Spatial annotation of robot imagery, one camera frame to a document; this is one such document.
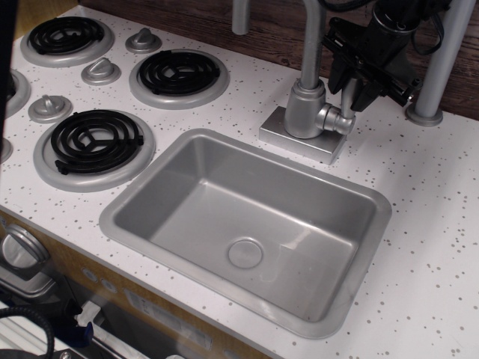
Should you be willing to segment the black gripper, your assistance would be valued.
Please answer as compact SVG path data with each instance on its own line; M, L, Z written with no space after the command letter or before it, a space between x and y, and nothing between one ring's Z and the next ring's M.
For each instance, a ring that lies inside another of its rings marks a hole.
M342 90L360 79L351 109L364 111L379 96L405 106L421 80L406 56L406 47L420 24L414 7L374 7L368 25L333 17L323 45L333 53L328 87Z

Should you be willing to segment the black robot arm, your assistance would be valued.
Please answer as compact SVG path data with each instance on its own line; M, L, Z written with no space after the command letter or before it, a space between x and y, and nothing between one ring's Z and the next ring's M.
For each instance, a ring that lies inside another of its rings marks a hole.
M388 96L401 106L421 89L422 80L407 58L411 45L420 55L437 51L444 39L439 13L450 8L449 1L376 1L368 25L333 17L323 44L333 53L329 90L344 90L351 79L359 86L350 109L364 111L377 97ZM428 49L417 46L415 33L431 19L439 39Z

